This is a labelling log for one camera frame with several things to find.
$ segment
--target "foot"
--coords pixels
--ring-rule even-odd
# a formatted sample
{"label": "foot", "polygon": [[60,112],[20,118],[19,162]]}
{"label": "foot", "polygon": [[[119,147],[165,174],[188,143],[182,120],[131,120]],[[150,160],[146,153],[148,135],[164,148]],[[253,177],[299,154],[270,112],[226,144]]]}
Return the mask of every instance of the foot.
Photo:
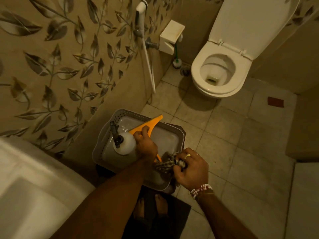
{"label": "foot", "polygon": [[141,198],[136,202],[133,217],[136,218],[144,218],[144,199]]}
{"label": "foot", "polygon": [[168,205],[166,199],[164,199],[160,194],[155,195],[156,209],[159,215],[167,215]]}

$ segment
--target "beaded bracelet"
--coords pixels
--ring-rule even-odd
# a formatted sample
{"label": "beaded bracelet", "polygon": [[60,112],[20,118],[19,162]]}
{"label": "beaded bracelet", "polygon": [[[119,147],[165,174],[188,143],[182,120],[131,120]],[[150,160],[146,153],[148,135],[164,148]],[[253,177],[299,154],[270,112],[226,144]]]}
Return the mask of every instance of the beaded bracelet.
{"label": "beaded bracelet", "polygon": [[195,197],[198,195],[198,192],[212,189],[209,184],[201,185],[199,189],[192,189],[190,192],[190,196],[195,199]]}

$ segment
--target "wall-mounted holder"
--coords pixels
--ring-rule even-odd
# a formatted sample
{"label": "wall-mounted holder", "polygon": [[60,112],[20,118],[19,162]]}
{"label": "wall-mounted holder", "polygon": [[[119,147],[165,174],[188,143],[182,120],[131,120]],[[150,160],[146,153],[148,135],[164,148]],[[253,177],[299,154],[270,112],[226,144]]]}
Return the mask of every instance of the wall-mounted holder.
{"label": "wall-mounted holder", "polygon": [[173,55],[174,46],[181,41],[184,29],[184,25],[171,20],[159,36],[159,51]]}

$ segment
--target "floor drain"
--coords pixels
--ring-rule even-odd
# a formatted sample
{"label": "floor drain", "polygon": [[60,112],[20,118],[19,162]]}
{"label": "floor drain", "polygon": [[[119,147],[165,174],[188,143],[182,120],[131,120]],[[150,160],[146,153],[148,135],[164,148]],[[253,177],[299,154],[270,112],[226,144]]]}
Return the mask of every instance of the floor drain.
{"label": "floor drain", "polygon": [[181,68],[180,74],[182,76],[190,76],[190,68]]}

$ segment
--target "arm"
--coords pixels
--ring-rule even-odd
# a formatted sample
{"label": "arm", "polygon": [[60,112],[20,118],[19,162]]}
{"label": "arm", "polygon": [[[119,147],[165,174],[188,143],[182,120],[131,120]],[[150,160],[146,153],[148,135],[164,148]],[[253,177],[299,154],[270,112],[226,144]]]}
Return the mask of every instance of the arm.
{"label": "arm", "polygon": [[148,129],[145,126],[142,132],[134,134],[140,159],[95,189],[51,239],[122,237],[146,172],[157,155],[157,146],[147,135]]}
{"label": "arm", "polygon": [[[186,189],[198,189],[208,183],[208,164],[194,150],[186,148],[178,155],[179,159],[186,158],[187,169],[181,172],[179,166],[174,166],[174,175],[178,183]],[[215,196],[212,190],[206,190],[196,196],[196,201],[204,211],[216,239],[257,239]]]}

